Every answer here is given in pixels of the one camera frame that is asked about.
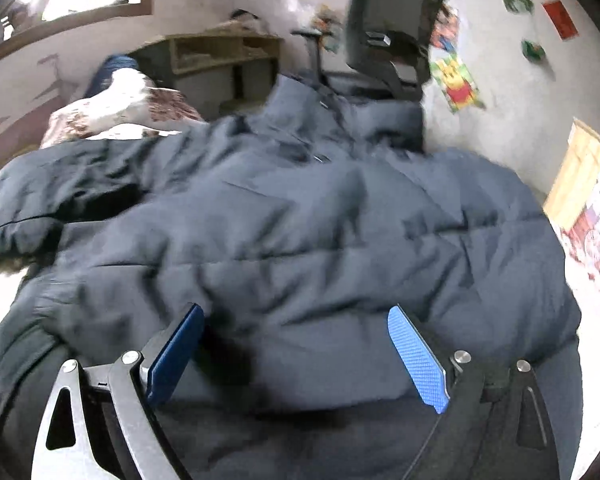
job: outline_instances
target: colorful poster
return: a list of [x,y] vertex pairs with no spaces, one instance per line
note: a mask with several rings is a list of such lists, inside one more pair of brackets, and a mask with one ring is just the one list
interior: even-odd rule
[[474,78],[457,54],[432,62],[431,75],[440,85],[453,113],[468,105],[484,107]]
[[554,22],[555,28],[563,40],[569,40],[578,35],[578,29],[560,0],[547,2],[542,4],[542,6],[549,15],[549,18],[551,18],[551,21]]
[[458,10],[443,4],[436,18],[436,25],[433,28],[431,45],[446,50],[450,54],[454,53],[458,48],[459,29]]

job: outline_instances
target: blue carbon fiber pad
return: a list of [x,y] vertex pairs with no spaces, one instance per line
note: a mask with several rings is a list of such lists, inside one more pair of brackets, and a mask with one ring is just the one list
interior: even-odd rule
[[394,306],[389,311],[387,325],[391,341],[394,342],[420,398],[425,404],[433,406],[437,413],[444,413],[449,404],[444,368],[399,306]]
[[146,389],[149,406],[160,406],[171,398],[204,329],[205,313],[194,304],[149,369]]

